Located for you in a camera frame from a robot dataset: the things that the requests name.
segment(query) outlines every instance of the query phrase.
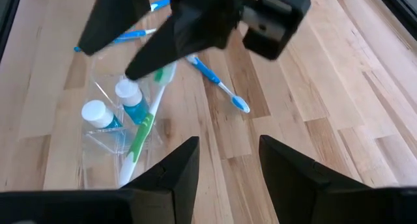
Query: blue toothbrush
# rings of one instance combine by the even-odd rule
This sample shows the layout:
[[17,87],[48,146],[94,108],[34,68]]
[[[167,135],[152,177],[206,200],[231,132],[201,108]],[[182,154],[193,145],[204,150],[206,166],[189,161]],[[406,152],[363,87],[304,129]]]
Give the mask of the blue toothbrush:
[[225,91],[230,96],[231,102],[234,106],[236,106],[238,109],[240,109],[241,111],[245,113],[250,112],[250,108],[248,104],[241,97],[231,92],[222,83],[220,78],[218,78],[218,76],[211,69],[207,68],[207,66],[205,66],[203,62],[201,62],[200,59],[198,59],[196,55],[187,56],[187,61],[190,64],[192,64],[194,67],[196,67],[198,70],[200,70],[200,72],[203,73],[204,76],[206,76],[210,81],[212,81],[214,84],[219,86],[223,91]]
[[[154,12],[156,10],[159,10],[159,9],[163,8],[163,7],[168,6],[170,4],[170,2],[171,2],[171,0],[158,0],[158,1],[155,1],[155,2],[151,3],[151,12]],[[155,32],[155,31],[156,31],[156,29],[147,29],[147,30],[140,29],[140,30],[137,30],[137,31],[127,32],[127,33],[122,34],[118,38],[116,38],[113,41],[113,44],[118,44],[118,43],[121,43],[121,42],[131,41],[131,40],[140,38],[142,36],[149,35],[149,34]],[[81,48],[74,47],[74,51],[75,52],[81,52]]]
[[156,10],[159,10],[163,7],[166,7],[170,4],[171,0],[158,0],[153,3],[151,3],[151,12],[154,12]]
[[[149,35],[153,32],[155,32],[156,29],[140,29],[137,31],[130,31],[130,32],[126,32],[124,34],[122,34],[121,36],[119,36],[118,38],[116,38],[112,44],[119,44],[121,42],[129,42],[132,40],[135,40],[137,38]],[[81,52],[81,48],[79,47],[74,47],[74,51],[75,52]]]

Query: small bottle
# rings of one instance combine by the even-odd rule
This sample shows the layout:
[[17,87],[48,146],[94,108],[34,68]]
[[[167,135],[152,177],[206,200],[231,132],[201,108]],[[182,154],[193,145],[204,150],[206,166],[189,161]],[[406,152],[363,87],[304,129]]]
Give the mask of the small bottle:
[[91,100],[84,104],[81,116],[97,129],[122,127],[115,114],[100,100]]
[[115,92],[132,121],[136,125],[141,124],[148,113],[149,106],[139,85],[129,79],[122,79],[116,84]]

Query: toothbrush head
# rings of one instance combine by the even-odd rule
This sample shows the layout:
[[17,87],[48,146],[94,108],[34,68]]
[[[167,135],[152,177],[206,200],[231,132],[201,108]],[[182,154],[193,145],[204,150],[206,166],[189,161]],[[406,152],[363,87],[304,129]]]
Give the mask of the toothbrush head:
[[155,72],[154,80],[160,86],[168,85],[172,82],[175,75],[175,70],[177,69],[177,62],[172,62],[171,64],[165,65],[163,68],[160,68]]
[[244,113],[249,113],[250,112],[249,105],[241,97],[234,96],[234,97],[232,97],[231,101],[232,101],[232,104],[234,106],[239,108]]
[[156,30],[157,30],[157,29],[147,29],[147,30],[145,30],[145,33],[146,33],[147,35],[150,35],[151,33],[155,33],[155,32],[156,32]]
[[196,54],[187,55],[185,58],[188,62],[190,62],[192,64],[197,64],[197,61],[195,59],[195,58],[197,58]]
[[155,11],[158,6],[156,3],[151,4],[151,12]]

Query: wooden floor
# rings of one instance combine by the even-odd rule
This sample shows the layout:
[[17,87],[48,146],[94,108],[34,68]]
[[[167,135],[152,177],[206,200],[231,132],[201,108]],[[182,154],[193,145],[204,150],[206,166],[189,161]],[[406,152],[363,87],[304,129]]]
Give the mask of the wooden floor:
[[[158,112],[165,156],[200,136],[194,223],[277,223],[259,167],[268,134],[373,186],[417,185],[417,42],[379,0],[311,0],[272,63],[242,46],[200,54],[252,111],[180,62]],[[78,189],[92,58],[74,53],[94,0],[21,0],[0,64],[0,191]],[[169,9],[137,28],[153,28]],[[98,64],[122,73],[141,42]]]

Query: white bottle cap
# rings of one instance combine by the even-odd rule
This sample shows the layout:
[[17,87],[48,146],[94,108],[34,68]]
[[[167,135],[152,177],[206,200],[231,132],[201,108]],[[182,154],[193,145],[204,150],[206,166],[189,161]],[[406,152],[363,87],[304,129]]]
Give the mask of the white bottle cap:
[[102,129],[110,125],[115,115],[103,101],[91,100],[84,104],[81,116],[95,128]]
[[142,92],[139,85],[129,79],[120,80],[116,84],[115,92],[125,106],[133,107],[142,101]]

